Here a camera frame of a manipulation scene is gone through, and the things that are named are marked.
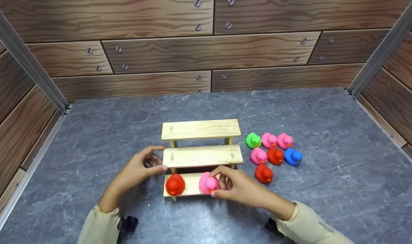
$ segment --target sleeve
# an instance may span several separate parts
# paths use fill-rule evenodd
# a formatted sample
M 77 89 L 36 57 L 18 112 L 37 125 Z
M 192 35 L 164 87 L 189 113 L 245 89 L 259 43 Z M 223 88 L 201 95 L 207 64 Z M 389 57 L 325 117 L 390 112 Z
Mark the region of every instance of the sleeve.
M 352 244 L 347 237 L 326 224 L 311 208 L 298 201 L 288 221 L 277 219 L 277 228 L 298 244 Z
M 102 213 L 96 205 L 85 220 L 78 244 L 116 244 L 120 232 L 117 229 L 119 221 L 119 208 Z

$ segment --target red rubber duck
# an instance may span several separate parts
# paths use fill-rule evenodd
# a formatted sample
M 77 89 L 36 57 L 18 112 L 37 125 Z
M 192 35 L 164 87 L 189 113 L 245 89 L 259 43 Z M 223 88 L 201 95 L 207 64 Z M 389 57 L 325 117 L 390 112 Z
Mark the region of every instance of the red rubber duck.
M 179 196 L 185 190 L 185 181 L 179 174 L 172 174 L 165 183 L 165 189 L 172 196 Z
M 281 165 L 284 162 L 284 153 L 276 147 L 271 147 L 267 151 L 267 159 L 273 165 Z
M 274 173 L 266 165 L 258 165 L 254 175 L 256 176 L 257 181 L 263 184 L 269 184 L 274 177 Z

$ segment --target wooden step stand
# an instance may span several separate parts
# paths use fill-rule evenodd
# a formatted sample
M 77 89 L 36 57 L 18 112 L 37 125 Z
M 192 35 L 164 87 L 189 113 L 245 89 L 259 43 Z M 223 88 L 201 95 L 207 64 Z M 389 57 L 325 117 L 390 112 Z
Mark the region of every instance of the wooden step stand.
M 171 169 L 203 167 L 213 165 L 229 165 L 232 168 L 243 163 L 239 145 L 232 145 L 233 138 L 240 136 L 237 119 L 202 120 L 187 122 L 167 122 L 162 125 L 162 140 L 170 141 L 172 148 L 164 150 L 163 164 Z M 226 145 L 178 148 L 177 140 L 224 138 Z M 185 190 L 180 196 L 202 195 L 198 188 L 202 173 L 181 174 L 185 181 Z M 176 197 L 167 193 L 165 184 L 171 175 L 164 180 L 164 197 Z

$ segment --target gray marble surface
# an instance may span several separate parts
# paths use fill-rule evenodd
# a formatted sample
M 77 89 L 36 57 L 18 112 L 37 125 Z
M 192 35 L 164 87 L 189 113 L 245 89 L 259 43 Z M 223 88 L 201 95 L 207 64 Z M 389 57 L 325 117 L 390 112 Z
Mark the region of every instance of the gray marble surface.
M 304 159 L 271 167 L 270 190 L 313 208 L 355 243 L 412 243 L 412 164 L 341 88 L 81 100 L 61 126 L 0 232 L 0 244 L 76 243 L 82 224 L 127 160 L 160 140 L 163 122 L 237 118 L 244 137 L 288 133 Z M 220 144 L 184 141 L 180 146 Z M 137 232 L 124 243 L 290 243 L 264 210 L 208 196 L 162 197 L 163 176 L 124 199 Z

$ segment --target pink rubber duck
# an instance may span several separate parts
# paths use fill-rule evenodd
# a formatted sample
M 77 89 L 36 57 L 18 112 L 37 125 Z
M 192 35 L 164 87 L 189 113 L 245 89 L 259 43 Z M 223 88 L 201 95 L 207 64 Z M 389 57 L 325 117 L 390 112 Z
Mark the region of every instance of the pink rubber duck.
M 261 148 L 254 148 L 251 152 L 251 161 L 256 165 L 266 164 L 267 154 Z
M 277 145 L 277 137 L 270 134 L 269 132 L 266 132 L 261 137 L 261 143 L 265 148 L 269 149 Z
M 219 187 L 218 179 L 209 175 L 210 172 L 204 172 L 200 177 L 200 182 L 198 183 L 198 188 L 206 195 L 210 195 L 212 191 L 218 190 Z
M 286 150 L 293 146 L 293 137 L 289 136 L 286 133 L 281 133 L 278 135 L 277 144 L 281 149 Z

